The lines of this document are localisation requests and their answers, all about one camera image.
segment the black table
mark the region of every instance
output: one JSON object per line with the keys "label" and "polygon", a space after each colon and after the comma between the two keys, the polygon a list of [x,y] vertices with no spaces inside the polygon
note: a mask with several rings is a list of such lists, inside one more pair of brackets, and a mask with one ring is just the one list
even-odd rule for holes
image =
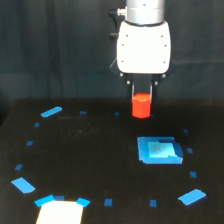
{"label": "black table", "polygon": [[[40,116],[55,106],[62,112]],[[153,113],[135,119],[128,103],[115,100],[18,101],[0,128],[0,223],[35,223],[34,201],[51,194],[89,199],[82,224],[224,223],[224,107],[166,105]],[[174,136],[183,164],[143,164],[141,136]],[[29,140],[33,146],[26,146]],[[196,179],[190,171],[197,171]],[[11,183],[19,177],[36,190],[20,192]],[[193,189],[207,197],[190,206],[177,199]],[[104,207],[105,198],[113,199],[112,207]]]}

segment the dark background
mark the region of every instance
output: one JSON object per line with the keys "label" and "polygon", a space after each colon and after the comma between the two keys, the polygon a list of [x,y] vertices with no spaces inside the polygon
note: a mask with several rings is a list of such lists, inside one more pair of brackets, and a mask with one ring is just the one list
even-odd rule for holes
{"label": "dark background", "polygon": [[[0,115],[18,98],[125,98],[108,17],[124,0],[0,0]],[[161,103],[224,99],[224,1],[166,0],[176,72]]]}

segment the blue tape marker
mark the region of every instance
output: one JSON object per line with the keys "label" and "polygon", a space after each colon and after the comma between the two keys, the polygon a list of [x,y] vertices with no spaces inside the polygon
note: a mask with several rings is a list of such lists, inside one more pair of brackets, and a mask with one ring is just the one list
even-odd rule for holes
{"label": "blue tape marker", "polygon": [[80,114],[86,115],[87,111],[80,111]]}
{"label": "blue tape marker", "polygon": [[18,164],[18,165],[16,166],[15,170],[21,170],[22,166],[23,166],[22,164]]}
{"label": "blue tape marker", "polygon": [[187,148],[187,152],[188,153],[193,153],[193,149],[192,148]]}
{"label": "blue tape marker", "polygon": [[25,179],[23,179],[22,177],[11,181],[11,183],[13,185],[15,185],[24,194],[31,193],[35,190],[35,188],[31,184],[29,184]]}
{"label": "blue tape marker", "polygon": [[183,158],[171,155],[166,158],[151,158],[149,155],[149,147],[148,144],[156,142],[159,144],[161,140],[175,142],[174,137],[139,137],[138,139],[138,153],[139,153],[139,160],[146,164],[182,164]]}
{"label": "blue tape marker", "polygon": [[34,127],[35,128],[39,128],[40,127],[40,123],[35,123]]}
{"label": "blue tape marker", "polygon": [[33,145],[33,141],[28,141],[28,142],[26,143],[26,145],[27,145],[27,146],[31,146],[31,145]]}
{"label": "blue tape marker", "polygon": [[37,207],[41,207],[42,205],[44,205],[50,201],[55,201],[53,195],[49,195],[47,197],[41,198],[41,199],[35,201],[34,203],[37,205]]}
{"label": "blue tape marker", "polygon": [[157,207],[157,202],[156,202],[156,200],[150,200],[150,207],[152,207],[152,208]]}
{"label": "blue tape marker", "polygon": [[112,199],[105,199],[104,206],[112,206],[113,200]]}
{"label": "blue tape marker", "polygon": [[190,172],[191,177],[197,178],[197,173],[195,171]]}
{"label": "blue tape marker", "polygon": [[65,200],[65,196],[54,196],[54,199],[56,201],[64,201]]}
{"label": "blue tape marker", "polygon": [[184,129],[184,134],[189,134],[189,130],[188,129]]}
{"label": "blue tape marker", "polygon": [[86,200],[86,199],[83,199],[83,198],[79,198],[79,199],[77,200],[77,204],[82,205],[83,207],[88,206],[89,203],[90,203],[90,201],[88,201],[88,200]]}
{"label": "blue tape marker", "polygon": [[195,189],[181,197],[178,200],[182,201],[185,205],[190,205],[202,198],[206,197],[206,194],[198,189]]}
{"label": "blue tape marker", "polygon": [[58,113],[60,111],[62,111],[62,108],[61,107],[55,107],[55,108],[53,108],[51,110],[48,110],[48,111],[42,113],[41,116],[42,117],[49,117],[49,116],[51,116],[53,114],[56,114],[56,113]]}

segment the blue object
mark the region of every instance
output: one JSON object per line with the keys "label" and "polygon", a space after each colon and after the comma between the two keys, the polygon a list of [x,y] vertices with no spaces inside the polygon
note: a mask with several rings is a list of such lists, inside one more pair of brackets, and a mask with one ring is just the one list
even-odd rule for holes
{"label": "blue object", "polygon": [[21,170],[22,166],[23,166],[22,164],[18,164],[18,165],[16,166],[15,170]]}
{"label": "blue object", "polygon": [[184,134],[189,134],[189,130],[188,129],[184,129]]}
{"label": "blue object", "polygon": [[55,108],[53,108],[51,110],[48,110],[48,111],[42,113],[41,116],[42,117],[49,117],[49,116],[51,116],[53,114],[56,114],[56,113],[58,113],[60,111],[62,111],[62,108],[61,107],[55,107]]}
{"label": "blue object", "polygon": [[195,171],[190,172],[191,177],[197,178],[197,173]]}
{"label": "blue object", "polygon": [[112,206],[112,202],[113,202],[112,199],[105,199],[104,206]]}
{"label": "blue object", "polygon": [[37,207],[41,207],[42,205],[44,205],[50,201],[55,201],[53,195],[49,195],[47,197],[41,198],[41,199],[35,201],[34,203],[37,205]]}
{"label": "blue object", "polygon": [[153,208],[157,207],[156,200],[150,200],[150,207],[153,207]]}
{"label": "blue object", "polygon": [[31,193],[35,190],[35,188],[31,184],[29,184],[25,179],[23,179],[22,177],[11,181],[11,183],[13,185],[15,185],[24,194]]}
{"label": "blue object", "polygon": [[28,142],[26,143],[26,145],[27,145],[27,146],[31,146],[31,145],[33,145],[33,141],[28,141]]}
{"label": "blue object", "polygon": [[172,143],[148,142],[150,158],[176,156]]}
{"label": "blue object", "polygon": [[174,137],[139,137],[138,139],[139,160],[146,164],[182,164],[183,158],[178,156],[168,156],[166,158],[151,158],[149,156],[149,142],[161,140],[175,142]]}
{"label": "blue object", "polygon": [[64,201],[65,200],[65,196],[54,196],[54,199],[56,201]]}
{"label": "blue object", "polygon": [[87,111],[80,111],[80,114],[86,115]]}
{"label": "blue object", "polygon": [[175,154],[177,156],[179,156],[179,157],[184,156],[181,145],[179,143],[173,143],[173,147],[174,147]]}
{"label": "blue object", "polygon": [[185,205],[190,205],[202,198],[206,197],[206,194],[198,189],[195,189],[181,197],[178,200],[182,201]]}
{"label": "blue object", "polygon": [[90,203],[90,201],[88,201],[88,200],[86,200],[86,199],[83,199],[83,198],[79,198],[79,199],[77,200],[77,204],[82,205],[83,207],[88,206],[89,203]]}
{"label": "blue object", "polygon": [[40,123],[35,123],[34,127],[35,128],[39,128],[40,127]]}
{"label": "blue object", "polygon": [[187,148],[187,152],[188,153],[193,153],[193,149],[192,148]]}

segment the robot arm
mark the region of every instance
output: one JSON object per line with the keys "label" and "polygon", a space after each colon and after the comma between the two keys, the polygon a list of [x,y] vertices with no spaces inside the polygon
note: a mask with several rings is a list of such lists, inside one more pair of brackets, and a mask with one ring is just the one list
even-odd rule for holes
{"label": "robot arm", "polygon": [[124,73],[163,74],[169,68],[171,41],[164,21],[165,0],[127,0],[117,41],[117,62]]}
{"label": "robot arm", "polygon": [[126,9],[118,9],[118,15],[135,25],[156,25],[164,22],[165,0],[127,0]]}

